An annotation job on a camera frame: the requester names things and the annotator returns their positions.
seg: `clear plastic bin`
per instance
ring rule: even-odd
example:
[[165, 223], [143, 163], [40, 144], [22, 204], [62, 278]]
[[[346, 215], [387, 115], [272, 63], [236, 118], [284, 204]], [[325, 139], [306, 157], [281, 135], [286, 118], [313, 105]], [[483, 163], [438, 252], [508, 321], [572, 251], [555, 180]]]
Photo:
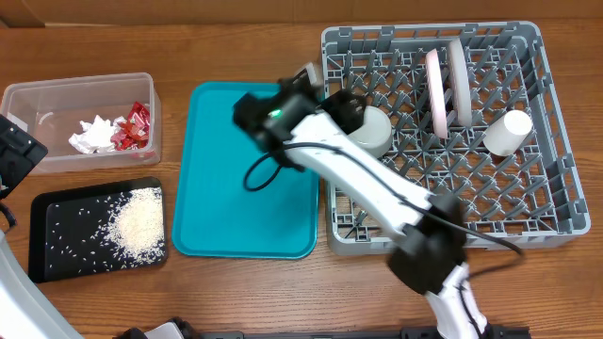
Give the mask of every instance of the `clear plastic bin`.
[[[70, 143], [80, 121], [127, 117], [134, 102], [151, 113], [149, 143], [140, 150], [81, 154]], [[48, 148], [32, 173], [156, 164], [161, 158], [161, 102], [148, 73], [87, 76], [10, 85], [0, 114]]]

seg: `wooden table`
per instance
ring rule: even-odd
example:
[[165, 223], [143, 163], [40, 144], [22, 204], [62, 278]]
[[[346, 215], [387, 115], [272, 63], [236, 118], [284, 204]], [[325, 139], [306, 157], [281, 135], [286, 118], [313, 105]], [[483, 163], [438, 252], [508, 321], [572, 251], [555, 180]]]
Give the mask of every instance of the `wooden table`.
[[[530, 250], [522, 267], [473, 282], [493, 323], [528, 325], [534, 338], [603, 337], [603, 20], [541, 20], [546, 51], [589, 203], [593, 229], [561, 248]], [[0, 88], [72, 76], [147, 72], [162, 102], [157, 166], [30, 176], [6, 203], [21, 225], [8, 242], [27, 265], [29, 206], [42, 192], [146, 175], [161, 180], [171, 228], [188, 99], [209, 80], [272, 82], [318, 60], [334, 24], [140, 26], [0, 30]], [[49, 282], [41, 291], [75, 328], [107, 338], [179, 315], [203, 331], [359, 331], [432, 325], [427, 302], [402, 285], [383, 256], [340, 257], [318, 243], [300, 261], [191, 258], [172, 244], [161, 268]], [[473, 269], [511, 258], [471, 250]]]

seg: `gray plastic tray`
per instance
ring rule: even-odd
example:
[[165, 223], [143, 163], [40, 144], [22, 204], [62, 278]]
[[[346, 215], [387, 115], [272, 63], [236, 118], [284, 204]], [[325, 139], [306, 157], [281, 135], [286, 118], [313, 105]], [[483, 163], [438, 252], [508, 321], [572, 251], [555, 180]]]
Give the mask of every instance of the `gray plastic tray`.
[[[446, 46], [460, 38], [471, 88], [473, 126], [448, 119], [449, 138], [432, 133], [425, 54], [438, 50], [449, 86]], [[388, 114], [394, 140], [381, 161], [436, 193], [464, 203], [466, 227], [524, 249], [557, 247], [586, 234], [591, 220], [565, 132], [540, 30], [528, 22], [331, 27], [322, 33], [325, 94], [351, 89]], [[451, 89], [446, 92], [451, 105]], [[527, 112], [534, 129], [506, 158], [481, 141], [507, 110]], [[388, 252], [391, 241], [362, 206], [327, 186], [331, 249]], [[502, 249], [469, 236], [470, 248]]]

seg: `red candy wrapper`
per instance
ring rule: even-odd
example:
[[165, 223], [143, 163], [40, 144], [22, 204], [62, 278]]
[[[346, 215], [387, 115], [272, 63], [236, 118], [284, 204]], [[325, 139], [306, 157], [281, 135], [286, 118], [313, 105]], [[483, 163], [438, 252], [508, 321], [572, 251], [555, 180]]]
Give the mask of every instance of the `red candy wrapper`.
[[125, 122], [120, 122], [121, 131], [111, 141], [117, 151], [141, 149], [149, 142], [151, 113], [141, 103], [135, 102]]

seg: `black tray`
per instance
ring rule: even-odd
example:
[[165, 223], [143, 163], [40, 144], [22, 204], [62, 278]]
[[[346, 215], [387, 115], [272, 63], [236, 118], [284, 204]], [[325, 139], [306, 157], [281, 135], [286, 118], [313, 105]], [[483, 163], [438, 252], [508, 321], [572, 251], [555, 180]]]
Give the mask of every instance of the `black tray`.
[[[152, 263], [137, 264], [131, 258], [114, 258], [111, 247], [101, 246], [101, 237], [90, 238], [98, 230], [99, 223], [108, 222], [107, 210], [111, 203], [118, 203], [119, 197], [128, 197], [132, 190], [149, 187], [161, 188], [161, 183], [154, 177], [145, 177], [43, 193], [36, 197], [31, 203], [29, 279], [34, 283], [45, 283], [163, 263], [167, 258], [165, 240], [160, 247], [162, 255]], [[162, 201], [165, 233], [163, 197]]]

